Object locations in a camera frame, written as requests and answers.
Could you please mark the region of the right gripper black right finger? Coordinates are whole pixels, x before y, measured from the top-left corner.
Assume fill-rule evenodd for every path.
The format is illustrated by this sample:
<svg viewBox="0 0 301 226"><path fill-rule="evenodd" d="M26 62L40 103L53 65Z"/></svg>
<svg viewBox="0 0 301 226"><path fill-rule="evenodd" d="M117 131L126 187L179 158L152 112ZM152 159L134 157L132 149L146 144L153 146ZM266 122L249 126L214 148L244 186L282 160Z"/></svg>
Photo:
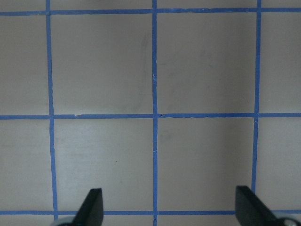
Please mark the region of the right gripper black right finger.
<svg viewBox="0 0 301 226"><path fill-rule="evenodd" d="M236 186L235 216L241 226L281 226L278 219L248 186Z"/></svg>

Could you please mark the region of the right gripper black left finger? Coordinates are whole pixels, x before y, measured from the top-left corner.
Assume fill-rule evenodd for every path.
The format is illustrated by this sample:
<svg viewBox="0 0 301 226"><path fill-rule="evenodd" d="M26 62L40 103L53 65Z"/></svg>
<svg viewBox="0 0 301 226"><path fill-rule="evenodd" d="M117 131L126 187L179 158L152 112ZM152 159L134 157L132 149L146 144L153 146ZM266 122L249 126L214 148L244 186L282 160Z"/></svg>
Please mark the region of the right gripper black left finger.
<svg viewBox="0 0 301 226"><path fill-rule="evenodd" d="M101 226L103 223L103 195L101 188L90 189L78 213L73 219L72 226Z"/></svg>

